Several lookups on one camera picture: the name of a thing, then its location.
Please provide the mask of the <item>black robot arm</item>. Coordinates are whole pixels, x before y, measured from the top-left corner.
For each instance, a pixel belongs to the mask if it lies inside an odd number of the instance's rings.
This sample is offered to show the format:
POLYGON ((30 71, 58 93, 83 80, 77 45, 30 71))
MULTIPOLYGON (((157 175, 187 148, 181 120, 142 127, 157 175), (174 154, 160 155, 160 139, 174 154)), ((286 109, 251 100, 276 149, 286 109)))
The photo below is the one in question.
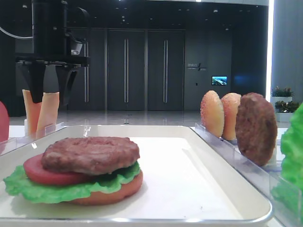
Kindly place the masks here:
POLYGON ((88 56, 76 56, 72 49, 86 39, 73 36, 67 27, 68 3, 64 0, 32 1, 33 53, 18 53, 16 62, 29 86, 34 103, 42 101, 45 69, 54 65, 60 104, 67 105, 79 67, 88 67, 88 56))

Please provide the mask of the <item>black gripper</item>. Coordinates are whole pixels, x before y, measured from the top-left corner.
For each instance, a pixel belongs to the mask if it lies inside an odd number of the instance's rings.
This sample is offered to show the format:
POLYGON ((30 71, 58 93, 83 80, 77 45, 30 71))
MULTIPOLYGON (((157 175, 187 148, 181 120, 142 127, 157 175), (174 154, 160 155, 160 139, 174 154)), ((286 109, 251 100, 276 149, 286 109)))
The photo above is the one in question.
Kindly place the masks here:
POLYGON ((88 67, 90 57, 78 55, 39 55, 36 53, 16 53, 15 62, 25 78, 32 101, 42 102, 44 92, 45 67, 54 65, 58 86, 60 105, 68 104, 71 89, 79 67, 88 67))

